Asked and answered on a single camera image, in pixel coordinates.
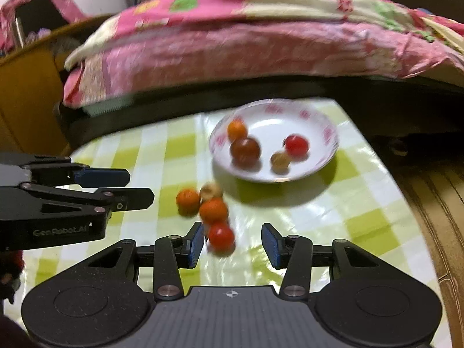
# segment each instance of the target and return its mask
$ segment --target orange fruit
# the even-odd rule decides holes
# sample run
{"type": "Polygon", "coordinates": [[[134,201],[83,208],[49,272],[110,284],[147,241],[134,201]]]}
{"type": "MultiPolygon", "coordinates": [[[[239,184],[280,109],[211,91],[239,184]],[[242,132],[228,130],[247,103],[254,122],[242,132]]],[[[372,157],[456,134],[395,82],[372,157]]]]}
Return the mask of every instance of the orange fruit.
{"type": "Polygon", "coordinates": [[[213,197],[200,206],[200,217],[204,222],[224,221],[229,217],[229,210],[220,197],[213,197]]]}
{"type": "Polygon", "coordinates": [[[248,129],[242,121],[236,119],[231,121],[227,126],[227,135],[229,136],[230,141],[242,139],[247,137],[248,129]]]}
{"type": "Polygon", "coordinates": [[[200,208],[200,195],[193,188],[186,188],[177,194],[175,202],[180,214],[197,214],[200,208]]]}

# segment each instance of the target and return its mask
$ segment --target table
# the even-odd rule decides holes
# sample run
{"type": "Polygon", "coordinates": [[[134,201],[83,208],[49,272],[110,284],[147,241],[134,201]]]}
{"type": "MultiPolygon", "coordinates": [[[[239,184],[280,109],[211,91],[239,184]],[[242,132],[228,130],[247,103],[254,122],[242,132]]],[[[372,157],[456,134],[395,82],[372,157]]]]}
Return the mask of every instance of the table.
{"type": "MultiPolygon", "coordinates": [[[[340,149],[318,173],[284,184],[238,180],[212,164],[207,140],[226,111],[200,113],[108,135],[81,147],[72,158],[93,167],[122,167],[132,187],[150,187],[155,202],[144,211],[113,213],[101,241],[32,250],[25,253],[23,285],[6,313],[20,321],[19,300],[27,290],[120,239],[153,244],[170,234],[184,235],[198,218],[177,213],[175,196],[184,187],[200,188],[216,179],[224,188],[237,247],[227,258],[208,253],[197,267],[181,270],[191,285],[265,285],[277,289],[284,270],[271,267],[261,246],[261,225],[270,222],[282,234],[304,235],[314,244],[345,238],[424,282],[440,295],[425,241],[409,206],[388,170],[340,106],[331,99],[306,99],[337,125],[340,149]]],[[[139,285],[150,291],[153,269],[143,268],[139,285]]],[[[327,268],[314,268],[311,291],[329,282],[327,268]]],[[[451,347],[446,315],[432,344],[451,347]]]]}

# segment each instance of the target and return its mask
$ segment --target red tomato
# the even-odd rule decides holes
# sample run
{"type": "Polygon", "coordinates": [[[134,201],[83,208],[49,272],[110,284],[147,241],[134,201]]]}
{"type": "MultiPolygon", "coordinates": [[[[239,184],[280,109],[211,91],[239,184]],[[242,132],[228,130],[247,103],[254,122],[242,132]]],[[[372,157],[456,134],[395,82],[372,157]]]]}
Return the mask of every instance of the red tomato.
{"type": "Polygon", "coordinates": [[[302,157],[309,150],[309,142],[302,136],[290,135],[284,140],[285,150],[292,157],[302,157]]]}
{"type": "Polygon", "coordinates": [[[235,235],[225,222],[211,225],[208,238],[209,244],[215,251],[228,251],[233,247],[235,242],[235,235]]]}

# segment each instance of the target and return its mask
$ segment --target checkered tablecloth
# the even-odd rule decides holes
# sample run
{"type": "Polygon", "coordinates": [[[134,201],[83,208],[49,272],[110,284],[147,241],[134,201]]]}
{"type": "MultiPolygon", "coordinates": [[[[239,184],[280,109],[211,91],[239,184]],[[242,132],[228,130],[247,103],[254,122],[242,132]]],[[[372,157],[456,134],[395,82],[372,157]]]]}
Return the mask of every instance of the checkered tablecloth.
{"type": "MultiPolygon", "coordinates": [[[[391,175],[345,112],[330,99],[307,100],[338,127],[340,149],[321,171],[283,184],[238,180],[212,164],[207,140],[226,111],[200,113],[141,126],[99,138],[78,149],[75,162],[92,167],[126,168],[131,187],[149,187],[155,202],[144,211],[113,213],[106,238],[25,253],[26,270],[17,302],[6,313],[20,322],[20,301],[27,290],[119,241],[131,238],[150,245],[170,234],[184,235],[198,218],[177,213],[175,196],[184,187],[200,188],[216,179],[224,188],[237,247],[227,258],[208,253],[197,267],[182,271],[191,285],[264,285],[279,287],[284,270],[271,267],[260,230],[272,223],[282,234],[300,234],[314,244],[345,238],[424,282],[440,295],[425,241],[391,175]]],[[[151,290],[153,269],[141,269],[139,285],[151,290]]],[[[314,268],[311,290],[329,282],[327,268],[314,268]]],[[[451,347],[446,317],[435,335],[437,348],[451,347]]]]}

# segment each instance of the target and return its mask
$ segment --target plate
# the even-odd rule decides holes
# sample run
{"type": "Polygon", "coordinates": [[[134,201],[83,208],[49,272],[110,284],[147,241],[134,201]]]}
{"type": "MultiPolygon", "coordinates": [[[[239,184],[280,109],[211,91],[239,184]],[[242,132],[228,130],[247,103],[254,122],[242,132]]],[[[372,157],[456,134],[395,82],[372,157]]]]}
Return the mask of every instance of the plate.
{"type": "Polygon", "coordinates": [[[322,169],[335,155],[338,142],[335,125],[310,104],[266,99],[244,105],[225,116],[211,133],[208,146],[214,162],[233,176],[251,182],[277,183],[301,179],[322,169]],[[259,163],[251,169],[232,163],[227,126],[234,119],[242,120],[248,136],[261,146],[259,163]],[[293,133],[309,140],[308,156],[292,161],[286,174],[276,174],[271,170],[270,158],[274,152],[283,150],[285,138],[293,133]]]}

